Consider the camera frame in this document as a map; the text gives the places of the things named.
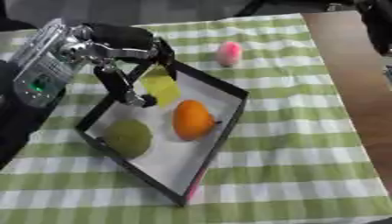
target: white stripe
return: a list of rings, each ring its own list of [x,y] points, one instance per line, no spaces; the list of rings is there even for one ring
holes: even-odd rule
[[[319,189],[329,188],[333,190],[333,195],[315,194]],[[102,206],[155,206],[171,205],[163,194],[158,193],[150,187],[142,188],[120,188],[120,189],[68,189],[68,190],[24,190],[24,191],[4,191],[0,192],[0,209],[18,209],[25,208],[43,208],[43,204],[48,203],[31,203],[30,205],[16,205],[18,198],[33,198],[36,194],[51,195],[65,192],[66,195],[61,203],[50,205],[49,207],[66,207],[73,208],[80,205],[80,198],[83,195],[95,195],[92,199],[84,201],[85,207],[102,207]],[[199,195],[203,193],[220,193],[208,194],[209,197]],[[243,193],[248,193],[251,199],[242,197]],[[123,200],[111,200],[111,195],[123,198]],[[322,199],[339,199],[339,198],[360,198],[387,196],[385,189],[382,187],[379,178],[369,179],[348,179],[348,180],[320,180],[312,182],[285,182],[285,183],[259,183],[246,185],[201,185],[193,195],[190,201],[191,205],[208,204],[208,203],[242,203],[242,202],[268,202],[272,200],[322,200]]]
[[[209,167],[327,165],[367,161],[369,161],[368,157],[361,147],[282,148],[242,152],[221,151]],[[2,169],[1,173],[18,175],[55,172],[118,172],[119,170],[121,169],[108,157],[19,157],[14,158]]]
[[[224,81],[236,85],[239,88],[293,88],[297,85],[333,85],[328,74],[324,75],[301,75],[285,77],[260,77],[260,78],[235,78]]]
[[[328,134],[353,132],[349,119],[317,120],[295,119],[284,122],[239,123],[231,137],[276,137],[291,133]]]
[[[238,123],[231,137],[275,137],[290,133],[299,134],[328,134],[353,132],[349,119],[317,120],[305,119],[284,122]],[[79,143],[82,138],[73,129],[41,129],[34,132],[30,144],[61,144],[65,142]]]
[[[370,221],[379,221],[389,218],[390,215],[369,215],[356,217],[338,217],[338,218],[323,218],[323,219],[306,219],[306,220],[261,220],[252,222],[236,222],[236,224],[305,224],[305,223],[327,223],[327,224],[359,224],[369,223]],[[233,222],[220,222],[220,224],[233,224]]]
[[[301,75],[285,77],[259,77],[259,78],[234,78],[223,79],[226,82],[236,85],[239,88],[293,88],[297,85],[333,85],[333,81],[328,74]],[[67,86],[68,95],[105,95],[108,91],[101,84],[72,83]]]
[[[243,51],[254,52],[255,50],[278,51],[285,47],[308,47],[308,50],[315,49],[313,41],[311,40],[298,41],[292,39],[280,39],[270,42],[244,41],[239,42],[239,44]],[[185,53],[214,53],[218,50],[220,45],[221,43],[207,43],[203,45],[172,45],[171,48],[173,48],[177,55]]]
[[[301,14],[287,14],[287,15],[274,15],[274,16],[258,16],[258,17],[230,17],[224,18],[218,21],[221,22],[232,22],[232,21],[271,21],[276,19],[298,19],[302,18]],[[205,21],[202,23],[216,23],[216,21]],[[139,24],[135,26],[142,26],[148,28],[149,26],[162,26],[162,25],[194,25],[200,24],[200,22],[184,22],[184,23],[171,23],[171,24]]]
[[[263,34],[299,34],[308,32],[308,28],[305,24],[291,25],[285,27],[256,27],[242,29],[236,26],[226,26],[221,29],[198,29],[198,30],[186,30],[186,31],[158,31],[156,35],[164,39],[198,39],[198,38],[218,38],[218,37],[229,37],[235,34],[245,34],[249,36],[259,36]]]

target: kiwi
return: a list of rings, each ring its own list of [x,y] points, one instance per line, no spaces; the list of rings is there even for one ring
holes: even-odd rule
[[[147,125],[135,119],[118,120],[105,129],[106,144],[126,158],[144,154],[151,145],[152,134]]]

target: checkered cloth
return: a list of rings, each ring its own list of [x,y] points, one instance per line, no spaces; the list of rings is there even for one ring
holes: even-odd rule
[[[391,215],[300,15],[143,27],[167,39],[180,61],[250,92],[190,205],[171,206],[76,134],[74,125],[106,93],[87,66],[0,172],[0,223],[362,223]],[[2,57],[30,34],[2,33]],[[228,40],[243,47],[233,68],[214,60]]]

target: green stripe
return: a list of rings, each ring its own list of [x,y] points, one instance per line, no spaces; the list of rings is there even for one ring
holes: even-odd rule
[[[66,94],[60,105],[96,105],[105,94]]]
[[[303,84],[295,87],[241,88],[249,91],[249,99],[287,98],[293,95],[336,95],[334,85]]]
[[[223,151],[271,151],[279,148],[356,147],[361,142],[355,132],[336,134],[286,134],[282,136],[230,137]],[[19,158],[101,157],[102,154],[86,143],[30,143],[21,150]]]
[[[194,61],[211,61],[215,60],[216,52],[200,52],[200,53],[179,53],[176,54],[177,59],[183,63]],[[317,48],[310,47],[285,47],[280,50],[247,50],[243,52],[242,58],[244,60],[253,60],[257,58],[275,59],[290,56],[308,56],[318,57],[319,51]]]
[[[225,151],[271,151],[279,148],[355,147],[361,142],[355,132],[303,135],[291,133],[282,136],[230,137]]]
[[[98,84],[101,82],[92,73],[78,73],[74,76],[73,83]]]
[[[108,213],[109,216],[118,214],[122,211],[123,221],[129,223],[139,223],[140,214],[148,215],[151,209],[172,210],[171,222],[159,222],[162,224],[188,223],[184,220],[188,214],[198,218],[192,220],[192,223],[219,223],[219,222],[247,222],[247,221],[293,221],[303,219],[327,219],[327,218],[355,218],[358,216],[377,216],[390,215],[391,203],[388,197],[366,197],[366,198],[340,198],[340,199],[305,199],[305,200],[282,200],[266,202],[244,202],[244,203],[213,203],[203,205],[189,205],[186,208],[176,206],[110,206],[110,207],[78,207],[76,220],[84,220],[80,216],[86,216],[91,213]],[[254,210],[254,216],[240,215],[247,209]],[[45,208],[45,209],[18,209],[0,211],[4,223],[21,223],[20,216],[28,213],[41,213],[44,210],[43,222],[41,224],[58,223],[56,216],[53,214],[62,214],[61,216],[69,217],[75,214],[76,209],[72,208]],[[72,222],[74,224],[83,224],[86,222]],[[112,220],[110,223],[122,223]]]
[[[318,121],[320,119],[345,119],[342,107],[333,108],[283,108],[276,111],[245,111],[239,123],[273,123],[295,119]]]
[[[302,18],[282,18],[282,19],[274,19],[274,20],[266,20],[266,21],[213,21],[213,22],[201,22],[197,24],[170,24],[170,25],[160,25],[160,26],[143,26],[139,25],[139,27],[145,28],[151,32],[181,32],[181,31],[198,31],[198,30],[217,30],[217,29],[225,29],[228,26],[233,27],[241,27],[242,29],[248,28],[277,28],[277,27],[286,27],[293,25],[304,25],[305,21]]]
[[[376,178],[369,162],[350,164],[267,165],[208,169],[203,185],[257,184]],[[94,189],[145,186],[125,172],[47,173],[0,175],[1,191]]]
[[[376,178],[369,162],[350,164],[268,165],[263,167],[234,167],[209,169],[203,184],[257,184],[304,182],[315,180],[345,180]]]
[[[275,111],[245,111],[238,123],[270,123],[296,119],[318,121],[320,119],[345,119],[349,116],[342,107],[332,108],[283,108]],[[42,130],[74,129],[81,116],[49,117]]]

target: robotic hand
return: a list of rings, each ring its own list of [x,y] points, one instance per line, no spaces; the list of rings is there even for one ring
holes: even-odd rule
[[[118,60],[138,65],[128,74]],[[152,64],[176,80],[174,51],[161,38],[136,27],[107,24],[69,26],[54,19],[8,61],[0,60],[0,170],[25,146],[66,93],[66,85],[87,63],[109,94],[138,107],[156,104],[138,95],[133,83]]]

